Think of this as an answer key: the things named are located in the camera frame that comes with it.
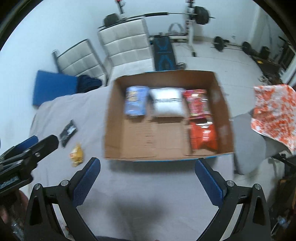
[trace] hand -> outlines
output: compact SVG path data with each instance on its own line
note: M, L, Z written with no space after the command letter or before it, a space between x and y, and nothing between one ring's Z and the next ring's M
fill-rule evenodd
M29 199L27 198L27 196L21 190L18 190L18 192L19 192L19 195L20 195L21 205L22 205L24 211L26 212L27 207L28 207ZM9 222L9 215L8 215L8 212L7 212L7 210L6 210L6 208L4 206L0 206L0 217L2 218L4 223Z

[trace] white leather chair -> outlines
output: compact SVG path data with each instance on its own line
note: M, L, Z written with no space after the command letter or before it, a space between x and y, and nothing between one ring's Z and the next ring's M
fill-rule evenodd
M60 73L77 77L85 74L100 79L101 87L107 85L106 69L88 39L82 40L56 56L56 64Z
M123 75L154 71L154 58L144 19L117 23L98 32L99 40L111 64L110 84Z

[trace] white package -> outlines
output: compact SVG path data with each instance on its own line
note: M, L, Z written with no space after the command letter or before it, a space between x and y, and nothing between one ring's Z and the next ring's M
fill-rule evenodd
M155 117L183 117L181 88L150 89Z

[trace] red snack bag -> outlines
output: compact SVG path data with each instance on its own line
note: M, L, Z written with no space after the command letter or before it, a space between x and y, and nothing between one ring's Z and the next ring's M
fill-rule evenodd
M192 150L199 150L209 148L211 150L217 150L217 134L215 126L211 121L207 123L198 123L196 121L190 121L190 141Z
M206 90L186 90L183 95L188 102L191 119L211 116Z

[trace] small snack packet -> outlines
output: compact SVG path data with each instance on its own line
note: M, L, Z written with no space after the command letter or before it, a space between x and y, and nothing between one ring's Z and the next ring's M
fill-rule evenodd
M77 132L77 127L75 126L73 120L63 129L59 138L61 140L62 146L65 147L70 140L70 138Z
M129 116L146 115L146 101L149 88L147 86L131 86L126 88L124 113Z
M83 150L79 143L77 143L75 148L71 151L70 158L73 161L74 167L83 163Z

